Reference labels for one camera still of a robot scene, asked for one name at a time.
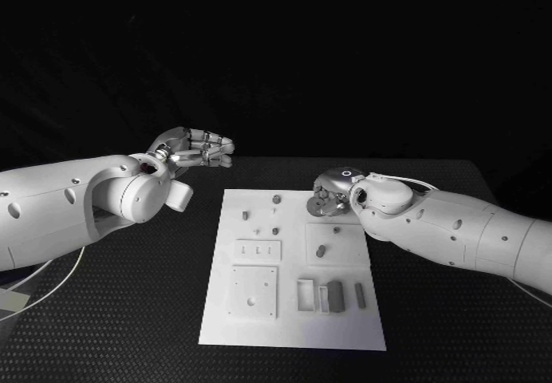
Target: black table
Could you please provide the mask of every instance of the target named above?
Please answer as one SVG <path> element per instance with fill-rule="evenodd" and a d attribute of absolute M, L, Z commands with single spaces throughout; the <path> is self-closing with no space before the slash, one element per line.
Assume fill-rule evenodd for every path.
<path fill-rule="evenodd" d="M 368 238 L 387 352 L 198 345 L 226 188 L 311 190 L 329 168 L 411 177 L 497 202 L 463 160 L 236 158 L 194 168 L 185 213 L 90 246 L 76 275 L 19 320 L 0 381 L 547 381 L 552 310 L 498 276 L 435 264 Z M 79 252 L 45 273 L 38 299 Z"/>

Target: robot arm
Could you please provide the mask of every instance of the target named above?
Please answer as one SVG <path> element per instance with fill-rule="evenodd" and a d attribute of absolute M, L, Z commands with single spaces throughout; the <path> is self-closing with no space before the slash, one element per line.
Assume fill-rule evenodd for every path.
<path fill-rule="evenodd" d="M 552 223 L 433 187 L 420 193 L 393 177 L 354 168 L 325 172 L 315 192 L 308 203 L 315 216 L 352 210 L 375 239 L 552 294 Z"/>
<path fill-rule="evenodd" d="M 168 204 L 185 211 L 191 166 L 231 166 L 233 141 L 165 132 L 146 154 L 104 156 L 0 173 L 0 271 L 43 263 L 148 222 Z"/>

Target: white platform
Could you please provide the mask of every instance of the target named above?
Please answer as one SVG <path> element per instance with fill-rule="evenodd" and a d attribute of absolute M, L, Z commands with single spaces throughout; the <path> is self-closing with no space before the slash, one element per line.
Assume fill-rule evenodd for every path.
<path fill-rule="evenodd" d="M 282 196 L 282 203 L 277 205 L 273 203 L 275 194 Z M 360 220 L 352 212 L 338 217 L 312 216 L 306 210 L 306 202 L 312 196 L 312 191 L 226 190 L 200 337 L 201 345 L 386 350 L 367 240 Z M 247 221 L 243 220 L 244 211 L 249 211 Z M 316 228 L 308 235 L 308 223 L 332 225 L 321 226 L 321 229 Z M 326 234 L 322 236 L 322 233 L 326 233 L 329 228 L 334 229 L 335 225 L 355 225 L 342 226 L 344 230 L 339 234 L 347 235 L 347 241 L 338 241 L 339 234 L 337 237 Z M 275 227 L 279 228 L 277 235 L 273 235 Z M 345 261 L 337 261 L 335 266 L 328 264 L 313 266 L 308 262 L 308 236 L 318 240 L 328 237 L 328 251 L 332 250 L 337 254 L 342 252 Z M 282 241 L 282 260 L 275 262 L 266 259 L 263 262 L 244 260 L 236 254 L 237 240 Z M 349 250 L 344 248 L 345 243 L 349 244 Z M 264 267 L 267 270 L 273 267 L 277 268 L 275 319 L 267 320 L 266 315 L 260 314 L 264 312 L 260 306 L 256 307 L 262 301 L 270 301 L 272 296 L 260 295 L 260 301 L 259 297 L 249 296 L 250 293 L 237 295 L 230 288 L 236 283 L 236 277 L 231 275 L 234 266 Z M 299 279 L 315 280 L 315 313 L 299 311 Z M 344 283 L 347 311 L 339 314 L 324 314 L 319 286 L 326 286 L 328 282 L 334 280 Z M 257 284 L 253 282 L 253 285 L 262 289 L 266 281 L 262 281 L 260 278 L 259 282 Z M 365 290 L 368 308 L 364 310 L 357 304 L 355 284 L 358 282 L 362 283 Z M 250 306 L 247 302 L 256 302 L 256 305 Z M 240 315 L 228 314 L 228 308 L 237 306 L 243 310 Z M 260 309 L 260 311 L 249 315 L 249 308 Z"/>

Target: black background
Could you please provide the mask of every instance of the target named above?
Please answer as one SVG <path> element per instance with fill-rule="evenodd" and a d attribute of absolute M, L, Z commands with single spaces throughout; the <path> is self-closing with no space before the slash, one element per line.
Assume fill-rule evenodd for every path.
<path fill-rule="evenodd" d="M 184 125 L 239 156 L 472 160 L 504 207 L 552 219 L 543 3 L 5 17 L 4 170 L 143 152 Z"/>

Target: dark tablecloth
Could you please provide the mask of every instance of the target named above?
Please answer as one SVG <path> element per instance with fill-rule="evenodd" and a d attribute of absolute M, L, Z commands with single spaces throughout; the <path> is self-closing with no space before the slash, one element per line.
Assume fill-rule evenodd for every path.
<path fill-rule="evenodd" d="M 22 314 L 0 381 L 547 381 L 552 310 L 498 276 L 435 264 L 368 238 L 387 352 L 198 345 L 226 188 L 311 190 L 329 168 L 411 177 L 497 203 L 463 160 L 237 157 L 194 168 L 185 213 L 116 231 Z M 38 299 L 79 252 L 45 272 Z"/>

